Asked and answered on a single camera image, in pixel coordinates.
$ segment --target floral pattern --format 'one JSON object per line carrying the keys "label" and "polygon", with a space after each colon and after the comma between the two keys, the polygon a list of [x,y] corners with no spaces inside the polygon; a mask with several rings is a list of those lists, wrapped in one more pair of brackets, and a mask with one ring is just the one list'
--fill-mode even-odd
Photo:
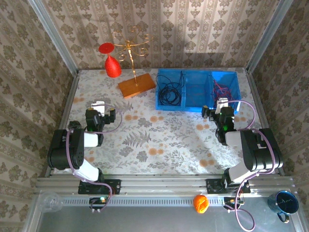
{"label": "floral pattern", "polygon": [[[134,39],[133,25],[140,26],[141,36],[154,36],[149,55],[134,57],[137,68],[244,67],[279,0],[42,2],[78,68],[101,69],[106,56],[98,52],[98,46],[123,44],[120,36],[112,36],[116,30]],[[303,17],[300,11],[295,20]],[[122,68],[128,68],[129,62],[127,56]]]}
{"label": "floral pattern", "polygon": [[[243,99],[254,103],[245,70],[223,70],[237,71]],[[148,72],[155,80],[158,69],[136,72]],[[85,148],[85,158],[94,166],[109,174],[218,174],[240,161],[241,148],[218,143],[215,124],[200,113],[155,110],[154,89],[124,99],[118,83],[129,78],[132,70],[123,70],[116,79],[109,78],[104,70],[80,72],[69,121],[78,120],[85,125],[85,110],[94,101],[105,101],[123,113],[122,125],[118,131],[104,135],[101,147]],[[236,127],[245,127],[252,116],[248,107],[241,106],[235,117]],[[119,117],[117,114],[115,123],[104,129],[115,128]],[[258,119],[254,126],[260,127]]]}
{"label": "floral pattern", "polygon": [[21,231],[72,81],[26,0],[0,1],[0,68],[0,231]]}
{"label": "floral pattern", "polygon": [[265,114],[309,219],[309,27],[306,1],[294,1],[253,72]]}

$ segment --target blue metal mug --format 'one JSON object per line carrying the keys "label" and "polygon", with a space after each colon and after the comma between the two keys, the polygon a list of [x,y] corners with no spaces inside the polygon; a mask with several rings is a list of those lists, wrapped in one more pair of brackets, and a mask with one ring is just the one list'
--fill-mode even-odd
{"label": "blue metal mug", "polygon": [[290,221],[289,215],[296,213],[299,208],[296,196],[288,191],[280,191],[270,195],[267,203],[284,223],[288,223]]}

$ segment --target damask wallpaper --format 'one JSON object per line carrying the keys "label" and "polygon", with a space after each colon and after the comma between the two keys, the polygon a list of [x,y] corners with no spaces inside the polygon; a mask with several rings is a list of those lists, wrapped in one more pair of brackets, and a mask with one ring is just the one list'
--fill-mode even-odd
{"label": "damask wallpaper", "polygon": [[72,76],[27,0],[0,1],[0,231],[20,231]]}
{"label": "damask wallpaper", "polygon": [[[43,0],[79,69],[101,69],[104,42],[133,39],[131,27],[154,39],[136,68],[244,67],[279,0]],[[121,62],[129,68],[128,58]]]}
{"label": "damask wallpaper", "polygon": [[294,1],[253,72],[270,127],[309,218],[309,1]]}

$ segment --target gold jewelry stand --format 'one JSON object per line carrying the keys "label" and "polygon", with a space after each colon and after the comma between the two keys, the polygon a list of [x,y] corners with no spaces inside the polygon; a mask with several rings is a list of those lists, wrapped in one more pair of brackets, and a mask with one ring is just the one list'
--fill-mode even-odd
{"label": "gold jewelry stand", "polygon": [[[141,29],[139,27],[132,27],[131,32],[136,32],[136,29],[139,29],[138,34],[136,35],[136,38],[138,37]],[[126,40],[123,36],[123,34],[121,33],[121,31],[114,31],[114,33],[118,33],[122,36],[122,38],[125,40],[126,44],[125,45],[121,45],[121,44],[114,44],[115,46],[119,46],[119,47],[124,47],[123,50],[121,50],[120,52],[118,52],[117,54],[124,52],[124,51],[128,51],[129,56],[130,56],[130,60],[131,60],[131,64],[132,64],[132,71],[133,71],[133,75],[134,78],[129,79],[127,81],[123,81],[121,83],[119,83],[119,88],[122,92],[122,95],[124,96],[124,98],[129,98],[129,97],[133,97],[135,95],[138,95],[142,92],[148,91],[152,88],[155,88],[155,83],[152,80],[151,76],[149,75],[149,73],[140,75],[140,76],[136,76],[136,72],[135,72],[135,67],[134,67],[134,61],[133,61],[133,57],[132,57],[132,53],[134,53],[137,56],[143,57],[148,53],[148,49],[147,48],[141,48],[140,51],[141,53],[138,54],[137,52],[134,51],[133,47],[137,47],[140,46],[142,44],[146,44],[149,43],[153,37],[150,36],[149,34],[145,35],[145,41],[143,43],[138,43],[138,44],[133,44],[132,41],[130,40]],[[122,57],[122,59],[120,59],[119,61],[123,61],[126,58],[125,54],[121,54],[120,57]]]}

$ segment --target mug handle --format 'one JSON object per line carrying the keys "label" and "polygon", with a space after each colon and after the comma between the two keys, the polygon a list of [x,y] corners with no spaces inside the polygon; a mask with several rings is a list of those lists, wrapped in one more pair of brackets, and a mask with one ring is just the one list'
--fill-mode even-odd
{"label": "mug handle", "polygon": [[277,213],[277,215],[278,215],[280,221],[282,221],[282,222],[284,222],[284,223],[288,223],[288,222],[290,221],[290,217],[289,217],[287,214],[285,214],[284,212]]}

